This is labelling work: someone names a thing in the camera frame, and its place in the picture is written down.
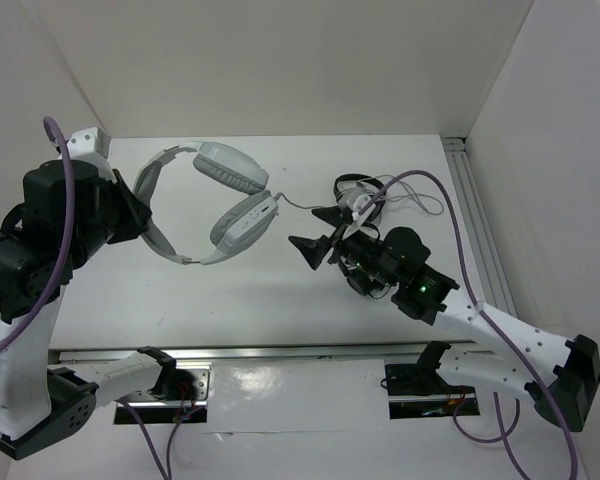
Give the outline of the white over-ear headphones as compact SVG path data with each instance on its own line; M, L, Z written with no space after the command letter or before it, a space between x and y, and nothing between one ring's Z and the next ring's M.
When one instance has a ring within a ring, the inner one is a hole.
M176 250L154 219L142 234L146 245L160 257L189 266L210 266L232 259L252 247L268 230L279 212L277 197L269 189L269 174L248 154L212 141L187 141L158 151L139 171L133 194L149 207L154 195L166 194L160 176L174 160L185 157L198 175L191 194L167 204L182 216L182 227L191 233L213 222L206 256Z

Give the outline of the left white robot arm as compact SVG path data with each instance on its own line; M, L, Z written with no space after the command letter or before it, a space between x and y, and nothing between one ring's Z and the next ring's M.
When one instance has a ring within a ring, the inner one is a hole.
M154 347L77 370L48 364L75 271L103 246L139 237L151 217L120 175L105 179L80 160L72 168L53 160L29 171L0 227L0 451L14 460L74 435L99 407L177 387L175 360Z

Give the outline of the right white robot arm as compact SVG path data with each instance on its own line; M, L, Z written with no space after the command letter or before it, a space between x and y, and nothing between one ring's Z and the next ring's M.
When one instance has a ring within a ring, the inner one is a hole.
M447 329L497 356L481 360L433 342L416 369L421 388L492 388L529 401L555 426L583 430L600 385L600 353L594 340L543 331L477 299L428 265L431 251L411 228L395 227L384 238L361 231L345 236L347 225L336 208L313 214L334 226L333 234L289 239L312 269L322 262L336 264L360 293L392 287L391 301L407 317Z

